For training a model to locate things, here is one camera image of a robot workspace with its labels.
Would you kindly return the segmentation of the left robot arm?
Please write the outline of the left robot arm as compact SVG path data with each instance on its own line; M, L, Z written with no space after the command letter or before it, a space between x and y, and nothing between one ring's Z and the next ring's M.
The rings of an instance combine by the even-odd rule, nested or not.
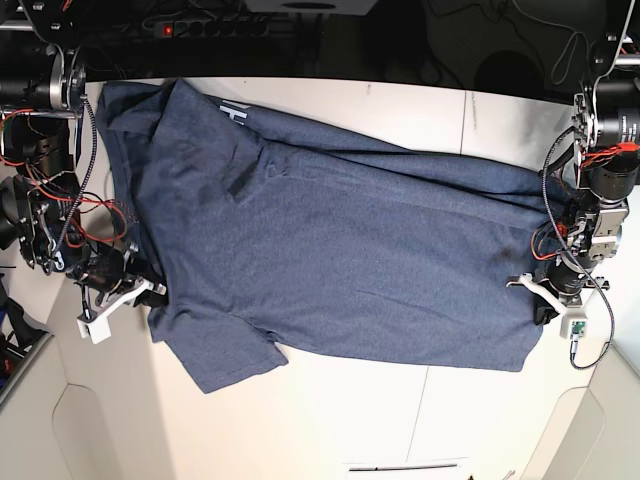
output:
M639 32L631 29L636 1L607 2L603 32L586 40L586 71L574 96L572 124L560 134L574 138L560 156L549 153L542 181L560 180L573 164L575 188L561 214L534 231L530 249L541 262L536 273L513 284L535 294L534 322L559 318L572 332L586 320L583 289L603 294L608 283L593 270L616 255L627 198L639 183Z

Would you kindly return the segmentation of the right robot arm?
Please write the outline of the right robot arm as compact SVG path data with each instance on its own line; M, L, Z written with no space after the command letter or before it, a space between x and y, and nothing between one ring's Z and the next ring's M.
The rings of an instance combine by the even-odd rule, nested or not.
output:
M128 240L121 203L88 193L78 175L82 125L95 120L69 1L4 1L1 29L39 46L1 69L1 247L27 266L64 275L104 305L166 304L165 282Z

